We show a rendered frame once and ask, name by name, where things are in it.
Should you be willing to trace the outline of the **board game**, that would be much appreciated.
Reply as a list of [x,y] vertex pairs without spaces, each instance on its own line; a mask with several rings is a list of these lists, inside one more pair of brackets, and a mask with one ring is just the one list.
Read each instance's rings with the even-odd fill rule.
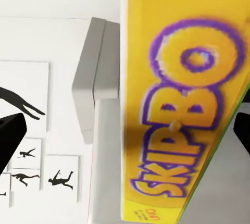
[[250,0],[120,0],[121,219],[178,224],[250,88]]

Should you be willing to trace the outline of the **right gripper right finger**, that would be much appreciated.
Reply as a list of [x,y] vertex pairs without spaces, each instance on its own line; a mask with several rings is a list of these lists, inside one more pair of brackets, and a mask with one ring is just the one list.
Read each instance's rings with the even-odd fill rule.
[[241,112],[238,113],[233,131],[250,154],[250,115]]

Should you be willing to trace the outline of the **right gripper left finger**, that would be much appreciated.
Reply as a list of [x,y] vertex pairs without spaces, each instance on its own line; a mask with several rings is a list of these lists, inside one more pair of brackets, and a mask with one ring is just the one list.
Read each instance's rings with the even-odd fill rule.
[[0,175],[26,133],[27,124],[23,113],[0,118]]

